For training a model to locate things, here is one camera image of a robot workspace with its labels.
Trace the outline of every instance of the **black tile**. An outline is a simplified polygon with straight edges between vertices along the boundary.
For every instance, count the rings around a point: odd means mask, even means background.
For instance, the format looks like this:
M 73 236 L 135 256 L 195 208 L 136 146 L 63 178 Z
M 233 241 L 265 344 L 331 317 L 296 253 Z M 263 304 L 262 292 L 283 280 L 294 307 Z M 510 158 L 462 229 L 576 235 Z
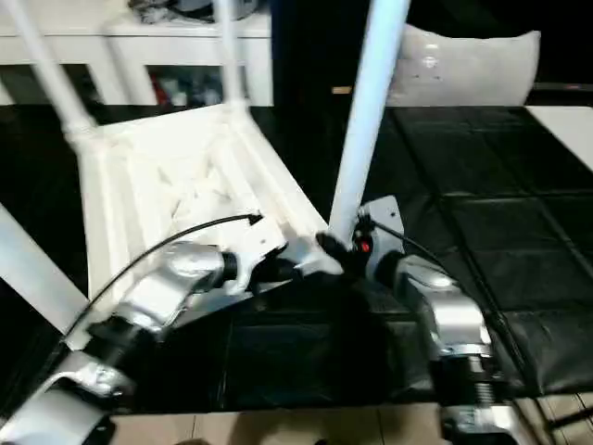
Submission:
M 593 309 L 593 276 L 568 249 L 479 251 L 474 256 L 503 311 Z
M 578 247 L 593 249 L 593 197 L 546 197 L 545 202 Z
M 418 196 L 415 199 L 398 200 L 397 203 L 404 235 L 435 253 L 456 250 L 457 243 L 433 198 Z M 405 245 L 405 248 L 410 253 L 418 253 L 412 246 Z
M 562 245 L 534 198 L 455 200 L 451 211 L 470 250 L 555 249 Z
M 395 386 L 407 386 L 399 380 L 405 378 L 399 342 L 418 353 L 408 338 L 394 338 L 382 318 L 364 313 L 329 324 L 236 326 L 224 408 L 382 402 Z
M 507 318 L 542 393 L 591 389 L 593 311 L 515 312 Z
M 463 107 L 461 113 L 477 132 L 540 128 L 539 122 L 524 107 Z
M 592 193 L 593 173 L 542 127 L 485 133 L 489 146 L 536 194 Z
M 220 409 L 233 316 L 220 311 L 174 330 L 146 358 L 132 401 L 136 413 L 200 413 Z
M 429 190 L 418 173 L 406 143 L 385 114 L 372 157 L 363 202 L 393 195 L 399 205 L 425 199 Z
M 388 108 L 396 121 L 405 129 L 446 132 L 470 130 L 467 113 L 455 107 Z
M 60 339 L 58 331 L 0 279 L 2 363 L 0 415 L 7 417 L 41 383 L 39 374 Z
M 440 194 L 492 197 L 524 193 L 481 134 L 466 122 L 452 121 L 443 126 L 406 120 L 402 126 L 410 149 Z

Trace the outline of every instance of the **white stool leg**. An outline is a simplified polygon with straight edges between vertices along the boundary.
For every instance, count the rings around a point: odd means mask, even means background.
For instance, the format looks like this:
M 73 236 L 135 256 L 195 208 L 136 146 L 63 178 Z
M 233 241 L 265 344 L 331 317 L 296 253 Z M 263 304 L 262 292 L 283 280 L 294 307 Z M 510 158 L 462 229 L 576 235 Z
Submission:
M 1 204 L 0 276 L 61 333 L 88 303 Z

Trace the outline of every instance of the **black joint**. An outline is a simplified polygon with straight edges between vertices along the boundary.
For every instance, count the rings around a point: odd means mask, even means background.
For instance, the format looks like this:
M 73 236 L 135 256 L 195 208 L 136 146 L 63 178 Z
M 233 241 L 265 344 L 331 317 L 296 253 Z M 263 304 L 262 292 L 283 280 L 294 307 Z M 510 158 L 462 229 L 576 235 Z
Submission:
M 270 257 L 258 264 L 251 274 L 252 283 L 276 283 L 302 277 L 297 265 L 285 258 Z
M 222 281 L 234 280 L 239 274 L 237 257 L 231 252 L 222 252 L 224 269 L 222 270 Z
M 441 406 L 500 404 L 509 396 L 492 357 L 445 357 L 431 362 L 430 372 Z
M 261 215 L 249 215 L 247 217 L 247 219 L 249 220 L 249 225 L 253 225 L 253 224 L 259 223 L 261 220 L 263 220 L 263 216 L 261 216 Z
M 92 338 L 84 352 L 131 379 L 142 372 L 158 343 L 155 334 L 118 316 L 91 324 L 88 333 Z
M 377 268 L 374 271 L 374 278 L 378 283 L 384 286 L 393 288 L 396 278 L 397 263 L 404 258 L 404 254 L 393 250 L 387 253 L 377 264 Z
M 372 222 L 371 215 L 368 213 L 363 213 L 359 216 L 359 220 L 357 221 L 356 225 L 357 230 L 361 230 L 362 232 L 369 233 L 374 229 L 374 223 Z

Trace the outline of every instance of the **metal bracket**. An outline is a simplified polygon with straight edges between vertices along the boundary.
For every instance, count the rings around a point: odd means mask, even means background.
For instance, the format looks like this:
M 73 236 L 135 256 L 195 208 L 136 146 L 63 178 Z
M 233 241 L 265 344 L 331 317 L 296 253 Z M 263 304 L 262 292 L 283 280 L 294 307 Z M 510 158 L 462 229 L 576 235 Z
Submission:
M 97 406 L 61 389 L 29 399 L 0 429 L 0 443 L 81 445 L 107 415 Z
M 116 308 L 117 315 L 153 332 L 174 323 L 194 292 L 208 292 L 222 276 L 224 260 L 213 246 L 177 242 L 159 258 Z
M 517 445 L 533 445 L 536 442 L 510 405 L 450 406 L 441 409 L 441 423 L 449 421 L 466 437 L 476 435 L 484 439 L 488 435 L 504 434 Z
M 121 371 L 98 362 L 81 350 L 71 352 L 56 371 L 36 391 L 48 391 L 58 380 L 66 378 L 101 398 L 131 394 L 135 384 Z
M 175 328 L 253 297 L 251 292 L 246 291 L 253 269 L 268 253 L 285 244 L 286 239 L 280 227 L 270 218 L 263 218 L 248 227 L 240 238 L 227 247 L 237 257 L 237 278 L 225 283 L 223 288 L 192 295 L 187 304 L 187 311 L 176 320 Z
M 491 354 L 482 311 L 440 266 L 416 255 L 404 258 L 397 265 L 395 292 L 418 314 L 431 360 Z
M 404 224 L 401 221 L 401 214 L 399 213 L 396 197 L 380 197 L 374 201 L 367 202 L 360 208 L 360 210 L 371 216 L 374 221 L 389 227 L 395 232 L 401 234 L 404 233 Z M 380 229 L 372 231 L 372 244 L 372 254 L 366 266 L 367 278 L 371 280 L 374 278 L 377 264 L 379 264 L 379 261 L 381 261 L 387 253 L 393 250 L 404 253 L 404 246 L 401 240 Z

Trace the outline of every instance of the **black table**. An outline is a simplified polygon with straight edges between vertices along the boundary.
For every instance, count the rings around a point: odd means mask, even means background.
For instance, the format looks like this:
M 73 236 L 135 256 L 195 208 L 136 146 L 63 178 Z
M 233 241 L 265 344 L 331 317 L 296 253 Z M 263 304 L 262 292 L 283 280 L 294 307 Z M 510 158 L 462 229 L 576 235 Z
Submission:
M 102 123 L 160 108 L 97 108 Z M 328 217 L 347 109 L 253 108 Z M 76 160 L 50 108 L 0 108 L 0 202 L 86 288 Z M 397 197 L 486 313 L 517 395 L 593 389 L 593 174 L 522 108 L 385 113 L 364 199 Z M 57 333 L 0 287 L 3 413 Z M 414 317 L 386 289 L 314 275 L 188 325 L 140 382 L 142 413 L 363 405 L 432 398 Z

